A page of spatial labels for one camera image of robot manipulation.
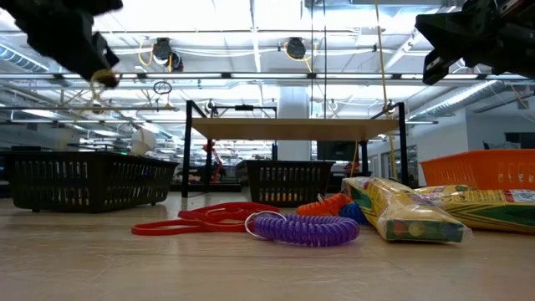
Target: orange plastic basket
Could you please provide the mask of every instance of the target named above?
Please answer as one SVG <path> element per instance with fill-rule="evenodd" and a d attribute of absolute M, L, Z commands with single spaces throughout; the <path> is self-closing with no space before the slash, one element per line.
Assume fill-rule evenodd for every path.
<path fill-rule="evenodd" d="M 421 162 L 427 186 L 535 190 L 535 150 L 474 150 Z"/>

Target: wooden surface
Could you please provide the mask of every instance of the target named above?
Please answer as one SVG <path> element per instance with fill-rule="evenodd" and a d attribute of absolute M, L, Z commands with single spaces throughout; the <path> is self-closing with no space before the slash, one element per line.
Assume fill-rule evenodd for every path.
<path fill-rule="evenodd" d="M 206 138 L 243 140 L 369 140 L 398 128 L 398 120 L 195 118 Z"/>
<path fill-rule="evenodd" d="M 365 227 L 341 247 L 245 233 L 137 237 L 130 226 L 244 200 L 209 194 L 105 214 L 31 213 L 0 201 L 1 300 L 532 300 L 535 237 L 476 232 L 468 243 L 388 243 Z"/>

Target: purple spiral keychain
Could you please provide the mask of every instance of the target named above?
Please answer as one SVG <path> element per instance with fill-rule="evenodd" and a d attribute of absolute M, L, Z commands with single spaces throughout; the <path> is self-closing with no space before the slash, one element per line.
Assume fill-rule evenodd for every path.
<path fill-rule="evenodd" d="M 252 231 L 248 227 L 251 220 Z M 245 228 L 256 238 L 312 247 L 338 246 L 359 235 L 359 224 L 351 218 L 284 216 L 277 212 L 254 213 L 245 221 Z"/>

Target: black plastic basket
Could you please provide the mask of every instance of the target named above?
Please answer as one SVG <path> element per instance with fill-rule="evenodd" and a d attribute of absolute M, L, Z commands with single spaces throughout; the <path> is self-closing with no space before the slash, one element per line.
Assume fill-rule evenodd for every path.
<path fill-rule="evenodd" d="M 247 161 L 251 201 L 297 207 L 325 194 L 334 162 Z"/>
<path fill-rule="evenodd" d="M 8 152 L 13 203 L 22 209 L 105 212 L 167 198 L 177 163 L 106 152 Z"/>

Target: crayola box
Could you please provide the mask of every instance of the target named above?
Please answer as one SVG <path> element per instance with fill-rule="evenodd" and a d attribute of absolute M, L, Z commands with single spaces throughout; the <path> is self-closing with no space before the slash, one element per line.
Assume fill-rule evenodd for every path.
<path fill-rule="evenodd" d="M 346 178 L 342 189 L 386 240 L 461 242 L 470 232 L 425 196 L 398 182 Z"/>
<path fill-rule="evenodd" d="M 535 234 L 535 191 L 425 191 L 428 201 L 468 227 Z"/>

